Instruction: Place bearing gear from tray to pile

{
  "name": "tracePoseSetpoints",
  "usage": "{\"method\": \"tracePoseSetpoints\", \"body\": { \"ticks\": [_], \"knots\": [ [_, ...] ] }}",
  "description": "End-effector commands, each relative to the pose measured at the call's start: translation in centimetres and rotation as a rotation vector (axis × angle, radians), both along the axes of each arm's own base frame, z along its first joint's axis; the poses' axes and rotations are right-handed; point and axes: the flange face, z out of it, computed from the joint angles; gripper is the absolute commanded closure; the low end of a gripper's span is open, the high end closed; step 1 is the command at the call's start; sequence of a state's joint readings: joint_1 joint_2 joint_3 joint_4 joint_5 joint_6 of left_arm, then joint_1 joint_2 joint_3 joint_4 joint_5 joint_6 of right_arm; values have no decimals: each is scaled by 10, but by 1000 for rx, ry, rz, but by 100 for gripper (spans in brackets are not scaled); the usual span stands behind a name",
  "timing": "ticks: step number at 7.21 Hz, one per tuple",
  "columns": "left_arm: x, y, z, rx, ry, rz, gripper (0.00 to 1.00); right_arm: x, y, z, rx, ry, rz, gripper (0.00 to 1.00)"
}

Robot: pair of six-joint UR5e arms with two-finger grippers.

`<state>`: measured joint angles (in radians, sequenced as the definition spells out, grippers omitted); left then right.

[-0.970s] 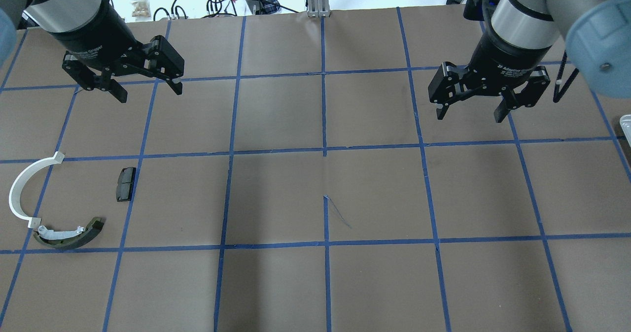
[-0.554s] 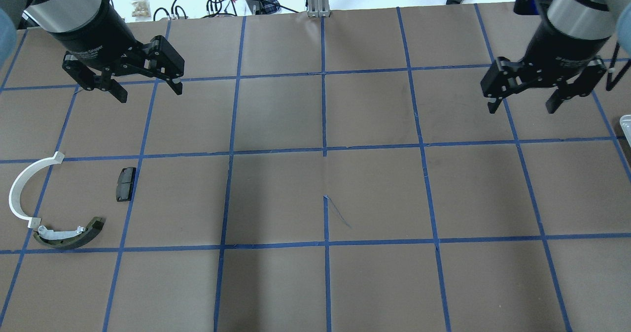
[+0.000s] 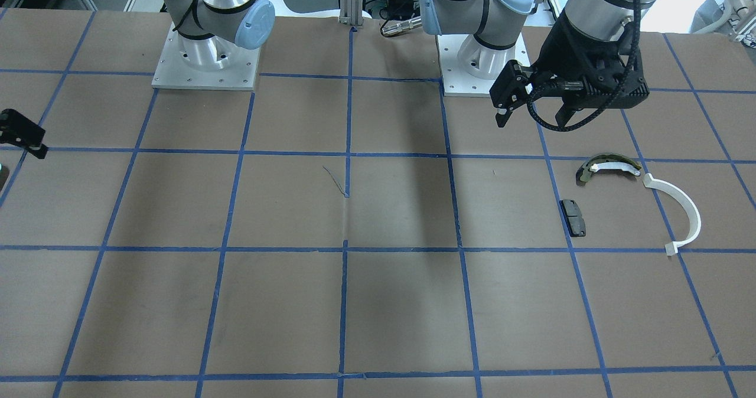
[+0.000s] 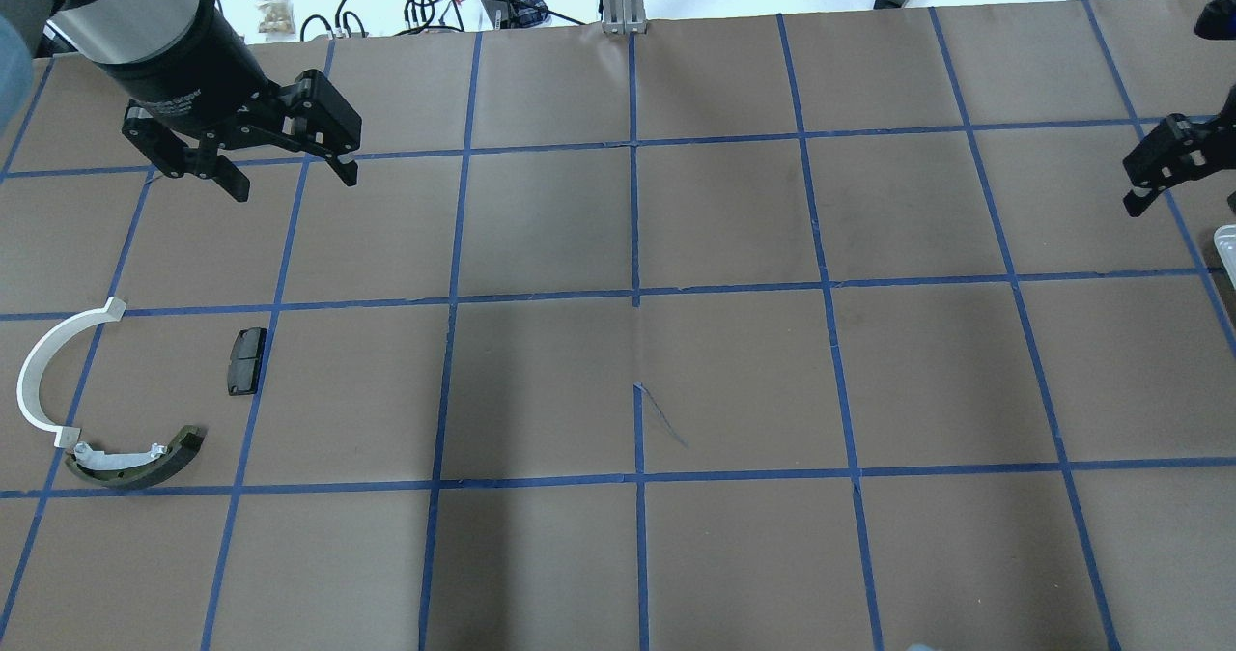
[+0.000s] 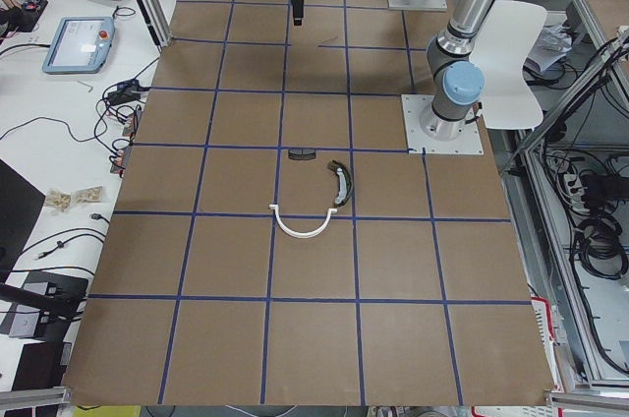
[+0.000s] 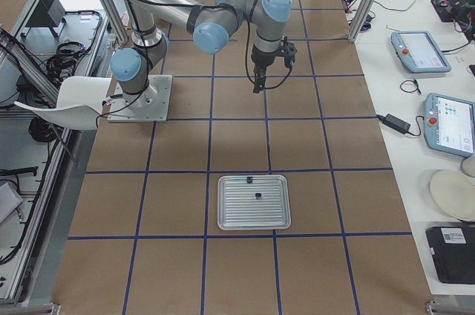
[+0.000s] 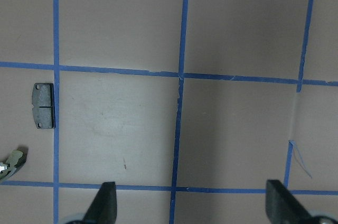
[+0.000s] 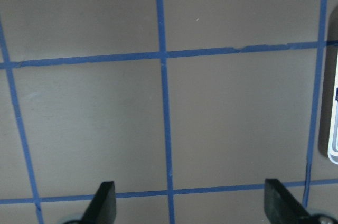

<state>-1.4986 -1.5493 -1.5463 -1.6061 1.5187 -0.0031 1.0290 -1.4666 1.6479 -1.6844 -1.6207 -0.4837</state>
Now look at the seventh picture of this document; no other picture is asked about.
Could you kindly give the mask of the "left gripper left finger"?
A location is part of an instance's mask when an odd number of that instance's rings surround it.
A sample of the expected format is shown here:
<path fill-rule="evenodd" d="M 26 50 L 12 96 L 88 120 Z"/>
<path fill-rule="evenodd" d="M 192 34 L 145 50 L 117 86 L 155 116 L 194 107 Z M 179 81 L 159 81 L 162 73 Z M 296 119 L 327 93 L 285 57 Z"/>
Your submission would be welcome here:
<path fill-rule="evenodd" d="M 90 207 L 83 223 L 112 223 L 117 219 L 117 193 L 115 182 L 104 182 Z"/>

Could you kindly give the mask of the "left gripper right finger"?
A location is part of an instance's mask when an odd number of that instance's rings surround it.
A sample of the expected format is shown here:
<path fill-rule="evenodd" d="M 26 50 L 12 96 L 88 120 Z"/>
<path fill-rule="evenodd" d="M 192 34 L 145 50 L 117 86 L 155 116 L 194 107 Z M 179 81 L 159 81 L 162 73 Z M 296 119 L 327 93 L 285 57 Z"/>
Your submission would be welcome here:
<path fill-rule="evenodd" d="M 312 219 L 279 180 L 266 181 L 265 212 L 270 223 L 307 223 Z"/>

